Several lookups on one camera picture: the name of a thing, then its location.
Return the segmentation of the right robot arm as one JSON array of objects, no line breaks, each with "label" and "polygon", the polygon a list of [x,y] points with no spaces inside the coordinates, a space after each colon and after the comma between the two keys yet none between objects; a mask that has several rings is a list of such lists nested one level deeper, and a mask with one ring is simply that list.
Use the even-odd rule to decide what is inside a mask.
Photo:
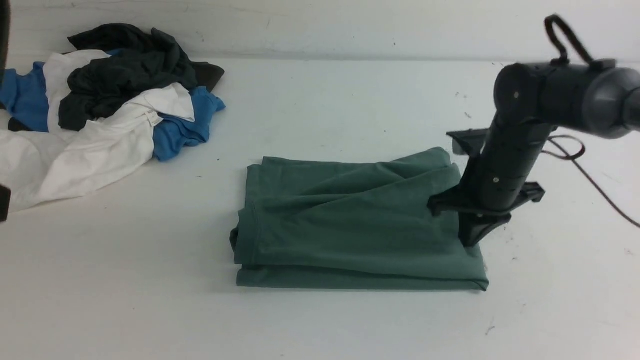
[{"label": "right robot arm", "polygon": [[527,178],[552,132],[610,140],[637,132],[639,86],[638,71],[612,59],[506,66],[494,82],[490,127],[448,132],[454,151],[469,160],[457,186],[429,199],[430,212],[457,212],[458,237],[474,247],[509,223],[513,210],[542,200],[544,189]]}]

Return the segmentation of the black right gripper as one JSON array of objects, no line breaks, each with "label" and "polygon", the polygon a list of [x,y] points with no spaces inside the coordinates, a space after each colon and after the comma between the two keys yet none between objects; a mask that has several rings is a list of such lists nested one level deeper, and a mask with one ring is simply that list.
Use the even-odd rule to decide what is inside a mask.
[{"label": "black right gripper", "polygon": [[432,214],[459,212],[458,238],[475,247],[512,219],[509,213],[526,199],[521,195],[554,126],[535,117],[497,112],[478,157],[469,157],[457,186],[432,196]]}]

